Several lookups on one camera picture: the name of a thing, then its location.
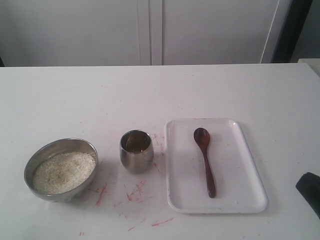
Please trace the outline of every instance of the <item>spoon handle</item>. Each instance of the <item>spoon handle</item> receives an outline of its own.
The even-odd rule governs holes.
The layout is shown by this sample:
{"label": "spoon handle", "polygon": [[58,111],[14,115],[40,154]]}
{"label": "spoon handle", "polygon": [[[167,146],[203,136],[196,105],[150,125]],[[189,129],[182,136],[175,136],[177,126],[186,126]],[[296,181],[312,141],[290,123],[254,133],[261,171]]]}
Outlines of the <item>spoon handle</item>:
{"label": "spoon handle", "polygon": [[202,154],[203,154],[204,165],[205,165],[206,187],[208,188],[209,197],[213,199],[216,196],[215,180],[214,180],[214,176],[212,175],[207,151],[203,151]]}

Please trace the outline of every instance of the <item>black object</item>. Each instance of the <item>black object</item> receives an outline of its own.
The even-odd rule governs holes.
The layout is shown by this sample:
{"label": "black object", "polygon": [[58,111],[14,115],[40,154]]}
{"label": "black object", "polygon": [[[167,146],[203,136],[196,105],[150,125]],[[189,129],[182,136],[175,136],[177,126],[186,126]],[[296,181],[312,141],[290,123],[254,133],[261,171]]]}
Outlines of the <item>black object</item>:
{"label": "black object", "polygon": [[292,0],[272,62],[289,63],[313,0]]}
{"label": "black object", "polygon": [[320,176],[307,172],[295,187],[320,218]]}

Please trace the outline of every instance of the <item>metal bowl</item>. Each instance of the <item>metal bowl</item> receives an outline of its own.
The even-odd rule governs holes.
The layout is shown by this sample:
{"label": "metal bowl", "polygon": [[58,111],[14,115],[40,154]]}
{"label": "metal bowl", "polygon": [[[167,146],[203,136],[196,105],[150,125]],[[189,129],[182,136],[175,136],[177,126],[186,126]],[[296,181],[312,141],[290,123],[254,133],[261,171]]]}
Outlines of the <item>metal bowl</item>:
{"label": "metal bowl", "polygon": [[[37,192],[33,185],[34,174],[37,167],[45,160],[52,158],[57,154],[71,152],[90,154],[93,157],[95,160],[95,167],[90,176],[79,186],[63,193],[46,195]],[[80,195],[81,192],[93,181],[98,172],[98,165],[98,153],[91,143],[79,138],[60,139],[43,146],[30,158],[24,169],[24,180],[29,189],[37,197],[52,202],[68,202],[75,195]]]}

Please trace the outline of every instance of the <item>white tray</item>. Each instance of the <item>white tray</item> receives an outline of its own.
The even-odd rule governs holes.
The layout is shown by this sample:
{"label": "white tray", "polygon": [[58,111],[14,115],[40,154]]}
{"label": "white tray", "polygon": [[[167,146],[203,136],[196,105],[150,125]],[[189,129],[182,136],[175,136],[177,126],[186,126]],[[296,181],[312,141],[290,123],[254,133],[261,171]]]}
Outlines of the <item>white tray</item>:
{"label": "white tray", "polygon": [[[208,130],[216,197],[208,196],[195,129]],[[179,213],[258,213],[268,199],[239,124],[231,119],[182,119],[165,126],[167,199]]]}

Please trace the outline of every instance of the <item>tray rim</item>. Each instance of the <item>tray rim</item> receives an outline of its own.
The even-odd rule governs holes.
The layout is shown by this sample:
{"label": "tray rim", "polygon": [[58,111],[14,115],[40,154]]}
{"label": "tray rim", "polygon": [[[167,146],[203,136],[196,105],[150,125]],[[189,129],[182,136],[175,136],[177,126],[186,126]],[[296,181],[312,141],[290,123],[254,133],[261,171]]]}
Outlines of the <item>tray rim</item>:
{"label": "tray rim", "polygon": [[[172,122],[175,122],[175,121],[194,121],[194,120],[226,120],[226,121],[232,121],[233,123],[235,123],[235,125],[237,125],[237,127],[239,128],[240,130],[240,135],[244,141],[244,144],[245,144],[245,147],[246,149],[248,150],[248,153],[249,153],[249,157],[250,157],[250,162],[254,168],[254,172],[255,172],[255,177],[257,178],[257,183],[259,185],[259,188],[261,189],[262,191],[262,196],[263,196],[263,204],[259,207],[257,207],[256,209],[252,209],[252,211],[230,211],[230,212],[217,212],[217,211],[203,211],[203,210],[200,210],[200,209],[190,209],[190,208],[180,208],[180,207],[177,207],[175,206],[175,204],[172,202],[171,200],[171,194],[170,194],[170,178],[169,178],[169,164],[168,164],[168,161],[169,161],[169,158],[167,157],[168,156],[168,125]],[[246,138],[245,138],[245,135],[244,135],[244,132],[240,126],[240,124],[231,119],[231,118],[227,118],[227,117],[218,117],[218,118],[177,118],[177,119],[173,119],[173,120],[170,120],[170,121],[167,121],[164,125],[164,153],[165,153],[165,170],[166,170],[166,196],[167,196],[167,201],[168,201],[168,204],[169,206],[175,210],[176,212],[178,213],[181,213],[181,214],[218,214],[218,215],[222,215],[222,214],[257,214],[257,213],[261,213],[263,212],[268,204],[269,204],[269,199],[268,199],[268,196],[267,196],[267,193],[266,193],[266,190],[265,190],[265,187],[262,183],[262,179],[259,175],[259,172],[258,172],[258,169],[257,169],[257,166],[256,166],[256,163],[252,157],[252,154],[251,154],[251,151],[250,151],[250,148],[248,146],[248,143],[246,141]]]}

